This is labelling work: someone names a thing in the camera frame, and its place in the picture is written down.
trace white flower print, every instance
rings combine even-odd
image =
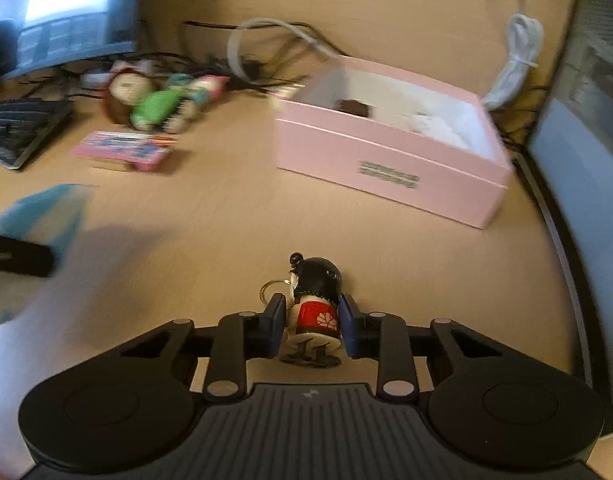
[[[328,312],[319,314],[316,321],[318,325],[329,328],[330,330],[337,330],[338,328],[337,320]]]

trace blue cloth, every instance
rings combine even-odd
[[[61,184],[18,200],[0,215],[0,235],[51,247],[60,266],[81,228],[91,191]],[[17,316],[39,293],[46,278],[0,272],[0,323]]]

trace white cable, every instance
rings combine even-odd
[[[299,36],[303,40],[305,40],[308,44],[310,44],[316,50],[319,50],[321,53],[326,54],[329,57],[337,57],[337,54],[328,48],[326,45],[319,43],[315,38],[312,38],[304,30],[301,30],[290,23],[283,22],[282,20],[275,20],[273,18],[254,18],[253,20],[248,20],[238,27],[231,33],[228,38],[228,44],[226,45],[226,60],[228,60],[228,65],[233,71],[235,75],[239,78],[248,81],[249,78],[246,75],[246,72],[242,68],[242,63],[240,62],[240,45],[242,43],[242,35],[245,30],[253,25],[280,25],[280,27],[288,28],[293,34]]]
[[[536,59],[542,49],[544,30],[535,18],[525,16],[525,0],[518,0],[519,12],[507,23],[509,60],[493,83],[483,103],[488,110],[495,110],[514,98],[527,78],[529,67],[536,67]]]

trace pink package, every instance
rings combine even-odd
[[[155,171],[169,152],[157,137],[115,132],[93,132],[71,151],[75,155],[129,162],[139,171]]]
[[[367,105],[369,117],[336,110]],[[378,63],[331,59],[276,99],[276,163],[483,228],[512,167],[476,94]]]

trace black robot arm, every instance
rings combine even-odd
[[[28,480],[598,479],[584,462],[602,408],[577,379],[449,319],[407,326],[348,295],[339,318],[347,354],[378,361],[375,395],[366,384],[247,391],[246,361],[280,349],[276,294],[263,313],[174,320],[36,386],[19,413],[38,463]],[[432,392],[420,393],[414,356]]]

